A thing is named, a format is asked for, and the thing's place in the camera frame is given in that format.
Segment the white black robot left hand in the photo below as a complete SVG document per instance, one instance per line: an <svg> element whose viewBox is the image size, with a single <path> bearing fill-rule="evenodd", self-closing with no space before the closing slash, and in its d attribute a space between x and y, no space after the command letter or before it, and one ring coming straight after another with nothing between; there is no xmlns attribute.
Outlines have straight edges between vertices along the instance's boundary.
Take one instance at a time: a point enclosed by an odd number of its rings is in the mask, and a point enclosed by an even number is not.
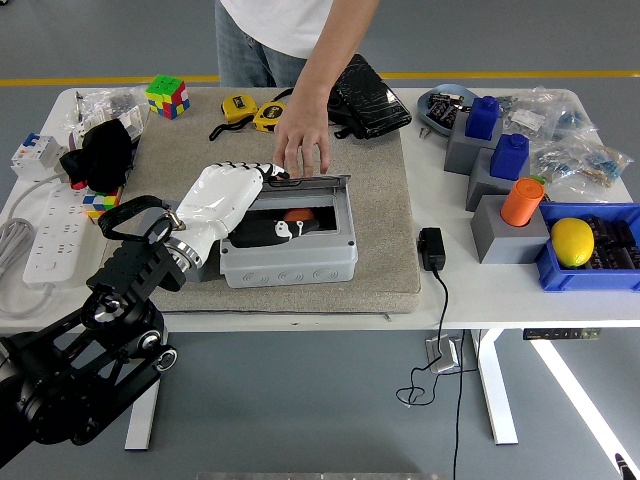
<svg viewBox="0 0 640 480"><path fill-rule="evenodd" d="M228 238L236 248L274 246L318 229L315 219L259 219L241 224L263 183L287 176L272 163L222 162L206 167L177 208L181 227L168 244L200 268L218 240Z"/></svg>

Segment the person's left hand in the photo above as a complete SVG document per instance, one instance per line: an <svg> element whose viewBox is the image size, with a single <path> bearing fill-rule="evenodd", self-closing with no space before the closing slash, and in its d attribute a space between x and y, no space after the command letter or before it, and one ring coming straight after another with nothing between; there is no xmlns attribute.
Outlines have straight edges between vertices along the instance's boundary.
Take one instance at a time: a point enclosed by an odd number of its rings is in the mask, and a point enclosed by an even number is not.
<svg viewBox="0 0 640 480"><path fill-rule="evenodd" d="M314 175L315 151L319 153L319 172L329 170L328 95L328 90L295 89L276 125L273 163L292 178Z"/></svg>

